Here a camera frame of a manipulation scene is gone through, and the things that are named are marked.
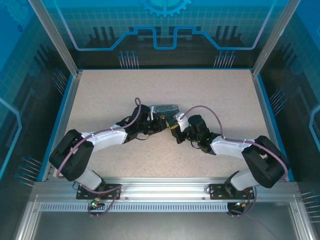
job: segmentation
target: enclosure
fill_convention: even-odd
[[[0,1],[1,239],[301,239],[320,234],[317,0]],[[288,177],[257,186],[247,217],[211,199],[244,160],[170,131],[102,149],[88,165],[122,184],[99,219],[49,157],[67,131],[147,106],[212,108],[235,139],[267,136]],[[220,133],[214,116],[196,109]],[[111,200],[104,201],[104,209]]]

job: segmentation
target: gray floor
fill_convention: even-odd
[[[258,203],[250,216],[281,240],[295,240],[290,209]],[[34,240],[273,240],[255,219],[231,219],[226,213],[108,213],[91,219],[86,213],[41,213]]]

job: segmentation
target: cable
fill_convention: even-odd
[[[74,188],[75,184],[76,184],[76,182],[73,183],[72,188],[73,188],[74,190],[78,190],[78,189]]]
[[[150,135],[148,135],[148,137],[147,138],[144,138],[144,139],[142,139],[142,138],[135,138],[135,139],[137,139],[137,140],[140,140],[140,141],[145,141],[145,140],[147,140],[148,138],[150,137]]]
[[[267,152],[268,154],[270,154],[272,157],[275,158],[275,160],[277,160],[281,166],[283,167],[283,170],[284,170],[284,175],[280,178],[280,180],[284,180],[287,176],[288,176],[288,169],[287,169],[287,166],[285,165],[285,163],[277,156],[275,155],[272,151],[270,151],[269,149],[267,149],[266,147],[258,144],[258,143],[255,143],[253,141],[247,141],[247,140],[238,140],[238,139],[230,139],[230,138],[225,138],[224,135],[223,135],[223,127],[222,127],[222,124],[221,124],[221,121],[218,117],[218,115],[209,107],[207,106],[203,106],[203,105],[197,105],[197,106],[194,106],[192,108],[190,108],[188,111],[186,111],[186,113],[182,116],[181,119],[183,119],[188,113],[190,113],[193,109],[196,109],[196,108],[204,108],[204,109],[207,109],[209,110],[216,118],[216,120],[218,121],[219,123],[219,126],[220,126],[220,135],[221,137],[226,140],[226,141],[230,141],[230,142],[234,142],[234,143],[246,143],[246,144],[252,144],[262,150],[264,150],[265,152]]]
[[[99,131],[96,131],[96,132],[94,132],[93,134],[88,135],[88,136],[86,136],[85,138],[83,138],[81,141],[79,141],[79,142],[72,148],[72,150],[71,150],[71,151],[68,153],[68,155],[65,157],[65,159],[64,159],[63,162],[61,163],[61,165],[60,165],[60,167],[59,167],[59,169],[58,169],[58,171],[57,171],[57,173],[56,173],[56,177],[57,177],[57,178],[60,178],[60,179],[61,179],[61,178],[64,178],[64,176],[60,175],[61,170],[64,168],[66,162],[69,160],[69,158],[71,157],[71,155],[72,155],[72,154],[79,148],[79,146],[80,146],[82,143],[84,143],[86,140],[92,138],[94,135],[97,135],[97,134],[100,134],[100,133],[104,133],[104,132],[109,132],[109,131],[118,131],[118,130],[121,130],[121,129],[128,128],[128,127],[130,127],[132,124],[134,124],[134,122],[137,120],[137,118],[138,118],[139,115],[140,115],[140,111],[141,111],[141,100],[140,100],[140,98],[136,97],[136,98],[134,99],[134,102],[135,102],[135,104],[136,104],[137,106],[139,106],[139,108],[138,108],[138,112],[137,112],[136,116],[134,117],[134,119],[133,119],[130,123],[128,123],[128,124],[125,125],[125,126],[116,127],[116,128],[113,128],[113,129],[112,129],[112,128],[107,128],[107,129],[99,130]]]
[[[114,205],[114,203],[115,203],[115,201],[116,201],[116,199],[117,199],[117,197],[118,197],[118,195],[119,195],[120,192],[121,192],[121,187],[120,187],[120,189],[119,189],[118,191],[116,191],[116,194],[115,194],[112,202],[110,203],[110,205],[107,207],[107,209],[106,209],[103,213],[101,213],[101,214],[98,214],[98,213],[97,213],[97,214],[92,214],[92,213],[90,212],[90,209],[88,208],[88,214],[89,214],[91,217],[96,216],[97,218],[99,218],[99,216],[105,215],[105,214],[111,209],[111,207]]]
[[[256,202],[257,202],[257,188],[256,188],[256,186],[254,186],[253,187],[254,188],[254,200],[253,200],[253,202],[252,202],[252,205],[250,206],[250,208],[246,211],[246,212],[238,212],[238,213],[241,213],[240,215],[239,215],[239,217],[243,217],[243,216],[246,216],[248,213],[250,213],[251,211],[252,211],[252,209],[254,208],[254,206],[256,205]]]
[[[282,168],[284,170],[284,175],[280,178],[280,180],[284,180],[288,176],[288,169],[287,169],[287,166],[285,165],[285,163],[277,155],[275,155],[272,151],[270,151],[268,148],[266,148],[266,147],[264,147],[264,146],[262,146],[262,145],[260,145],[260,144],[258,144],[256,142],[254,142],[254,141],[238,140],[238,139],[231,139],[231,138],[224,138],[224,140],[229,141],[229,142],[233,142],[233,143],[251,144],[251,145],[254,145],[254,146],[264,150],[265,152],[270,154],[272,157],[274,157],[275,160],[277,160],[281,164],[281,166],[282,166]]]
[[[191,143],[191,146],[194,148],[194,149],[200,149],[200,147],[195,147],[194,144],[192,143],[192,141],[190,141]]]
[[[215,116],[215,118],[216,118],[216,120],[218,121],[219,126],[220,126],[220,135],[221,135],[222,138],[224,138],[223,128],[222,128],[221,121],[220,121],[218,115],[217,115],[210,107],[203,106],[203,105],[193,106],[193,107],[190,108],[188,111],[186,111],[186,113],[181,117],[181,120],[184,119],[184,117],[187,116],[188,113],[190,113],[193,109],[196,109],[196,108],[204,108],[204,109],[207,109],[207,110],[209,110],[209,111]]]
[[[232,212],[240,214],[239,216],[243,216],[243,214],[241,214],[240,211],[232,210]],[[246,217],[248,217],[248,218],[258,222],[259,224],[261,224],[271,235],[274,236],[275,239],[280,240],[280,238],[269,227],[267,227],[267,225],[265,225],[262,221],[260,221],[259,219],[257,219],[254,216],[246,215]]]

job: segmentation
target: glass panel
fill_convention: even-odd
[[[319,13],[318,1],[300,2],[260,73],[302,193],[320,192]],[[316,199],[308,206],[316,206]],[[313,209],[311,214],[319,215],[319,208]]]
[[[45,0],[81,69],[251,68],[287,0]]]
[[[0,1],[0,25],[0,232],[13,239],[70,73],[28,1]]]

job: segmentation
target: black mounting bracket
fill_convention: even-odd
[[[118,186],[121,186],[121,184],[108,184],[108,183],[106,183],[104,189],[106,191],[108,189],[113,189]],[[101,200],[113,200],[116,196],[116,193],[117,193],[117,190],[109,192],[108,194],[101,196]],[[116,200],[120,199],[120,194],[121,194],[121,192],[119,192],[118,196],[116,197]],[[97,196],[98,196],[98,194],[89,192],[89,191],[85,190],[82,186],[79,185],[75,198],[78,200],[93,200]]]
[[[253,200],[255,198],[253,188],[246,188],[250,192],[250,199]],[[248,195],[245,191],[236,191],[231,197],[229,193],[226,191],[226,185],[224,183],[221,184],[209,184],[209,186],[205,189],[205,191],[210,194],[211,200],[247,200]]]

